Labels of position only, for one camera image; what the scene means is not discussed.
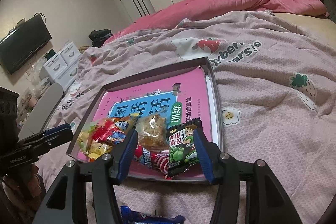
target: white drawer cabinet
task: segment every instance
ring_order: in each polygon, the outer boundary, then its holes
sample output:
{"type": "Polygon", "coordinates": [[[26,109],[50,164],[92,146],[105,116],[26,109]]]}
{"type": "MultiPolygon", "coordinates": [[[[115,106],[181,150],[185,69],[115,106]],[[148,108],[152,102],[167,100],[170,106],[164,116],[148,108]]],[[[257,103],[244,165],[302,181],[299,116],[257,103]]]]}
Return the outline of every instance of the white drawer cabinet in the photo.
{"type": "Polygon", "coordinates": [[[62,58],[61,55],[55,56],[55,58],[48,60],[43,65],[46,72],[50,75],[51,78],[55,78],[67,66],[68,66],[67,63],[65,62],[65,60],[62,58]]]}
{"type": "Polygon", "coordinates": [[[59,83],[63,87],[64,91],[76,79],[77,72],[78,72],[78,62],[79,62],[79,59],[80,59],[80,56],[77,56],[77,58],[73,61],[73,63],[70,64],[67,69],[65,69],[64,71],[62,71],[54,79],[56,83],[59,83]]]}
{"type": "Polygon", "coordinates": [[[73,42],[63,48],[60,53],[60,55],[63,57],[68,65],[70,65],[78,56],[80,56],[80,54],[81,53],[76,48],[73,42]]]}
{"type": "Polygon", "coordinates": [[[71,42],[43,65],[39,76],[41,79],[48,77],[50,82],[61,84],[66,91],[77,76],[80,58],[81,53],[71,42]]]}

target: blue gripper pad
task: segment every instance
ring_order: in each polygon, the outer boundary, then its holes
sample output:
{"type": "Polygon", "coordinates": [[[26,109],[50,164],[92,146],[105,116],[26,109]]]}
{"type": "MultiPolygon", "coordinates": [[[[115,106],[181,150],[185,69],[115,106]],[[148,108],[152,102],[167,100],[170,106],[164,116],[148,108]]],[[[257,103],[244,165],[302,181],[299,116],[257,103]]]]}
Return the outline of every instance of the blue gripper pad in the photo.
{"type": "Polygon", "coordinates": [[[48,136],[48,135],[50,135],[50,134],[56,133],[56,132],[61,131],[61,130],[64,130],[64,129],[70,129],[70,130],[71,130],[71,126],[70,126],[70,124],[65,123],[65,124],[62,124],[62,125],[57,126],[57,127],[55,127],[55,128],[46,130],[46,131],[44,132],[43,135],[44,135],[44,136],[48,136]]]}
{"type": "Polygon", "coordinates": [[[117,179],[119,182],[122,182],[127,178],[129,167],[131,165],[134,151],[138,145],[138,133],[136,130],[134,130],[131,139],[129,140],[121,158],[119,161],[119,173],[117,176],[117,179]]]}
{"type": "Polygon", "coordinates": [[[215,183],[215,176],[213,173],[213,164],[210,156],[207,152],[207,149],[204,145],[205,142],[208,142],[204,133],[201,129],[197,128],[194,130],[194,144],[197,152],[197,156],[199,159],[199,163],[201,164],[202,171],[204,173],[205,178],[211,183],[215,183]]]}

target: black clothes pile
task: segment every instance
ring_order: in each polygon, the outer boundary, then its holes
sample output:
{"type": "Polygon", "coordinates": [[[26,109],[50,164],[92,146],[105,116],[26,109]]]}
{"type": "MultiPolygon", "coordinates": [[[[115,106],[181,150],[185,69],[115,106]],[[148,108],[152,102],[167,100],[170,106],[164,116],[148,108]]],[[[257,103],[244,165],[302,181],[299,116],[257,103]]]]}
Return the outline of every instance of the black clothes pile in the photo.
{"type": "Polygon", "coordinates": [[[100,48],[103,46],[104,42],[111,37],[113,34],[111,33],[111,30],[104,29],[99,31],[92,31],[89,34],[89,38],[92,40],[92,46],[100,48]]]}

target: television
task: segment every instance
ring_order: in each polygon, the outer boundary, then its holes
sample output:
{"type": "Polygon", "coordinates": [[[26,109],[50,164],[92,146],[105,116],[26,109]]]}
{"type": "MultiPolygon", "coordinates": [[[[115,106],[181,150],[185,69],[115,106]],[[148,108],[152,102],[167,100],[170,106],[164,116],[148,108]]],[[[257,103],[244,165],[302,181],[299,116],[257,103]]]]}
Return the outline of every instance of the television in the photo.
{"type": "Polygon", "coordinates": [[[13,74],[51,39],[38,14],[11,31],[0,41],[0,65],[13,74]]]}

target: pink book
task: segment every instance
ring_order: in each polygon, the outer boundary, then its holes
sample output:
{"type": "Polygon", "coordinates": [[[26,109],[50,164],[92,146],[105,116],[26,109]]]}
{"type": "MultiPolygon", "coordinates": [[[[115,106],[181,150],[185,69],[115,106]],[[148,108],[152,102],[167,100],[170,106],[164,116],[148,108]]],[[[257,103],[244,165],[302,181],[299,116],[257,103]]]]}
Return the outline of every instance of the pink book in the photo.
{"type": "Polygon", "coordinates": [[[144,117],[166,109],[167,128],[199,117],[205,136],[212,141],[209,99],[202,67],[170,78],[106,92],[93,120],[132,113],[144,117]]]}

